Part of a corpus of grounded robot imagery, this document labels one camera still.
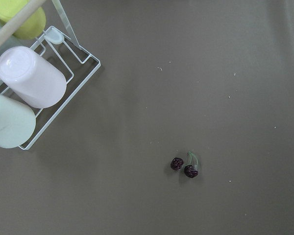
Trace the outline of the dark red cherries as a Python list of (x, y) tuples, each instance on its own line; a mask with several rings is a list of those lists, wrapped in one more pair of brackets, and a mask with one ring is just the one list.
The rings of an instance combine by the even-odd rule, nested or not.
[(199, 174), (199, 161), (197, 156), (189, 151), (187, 153), (187, 161), (185, 162), (182, 158), (175, 157), (170, 163), (170, 167), (174, 171), (183, 170), (184, 174), (188, 178), (195, 178)]

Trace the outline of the pink cup on rack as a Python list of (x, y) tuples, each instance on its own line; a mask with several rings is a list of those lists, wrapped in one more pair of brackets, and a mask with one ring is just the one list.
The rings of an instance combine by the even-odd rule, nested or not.
[(62, 99), (67, 88), (63, 73), (24, 46), (0, 56), (0, 79), (34, 108), (48, 108)]

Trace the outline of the white cup on rack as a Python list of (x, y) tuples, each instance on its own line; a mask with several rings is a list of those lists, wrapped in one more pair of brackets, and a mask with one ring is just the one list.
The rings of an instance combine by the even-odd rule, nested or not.
[(31, 108), (0, 94), (0, 147), (14, 148), (33, 134), (36, 117)]

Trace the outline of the yellow cup on rack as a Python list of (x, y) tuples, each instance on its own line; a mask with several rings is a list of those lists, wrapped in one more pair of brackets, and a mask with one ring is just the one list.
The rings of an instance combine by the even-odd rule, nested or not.
[(0, 24), (22, 40), (34, 39), (46, 26), (44, 0), (0, 0)]

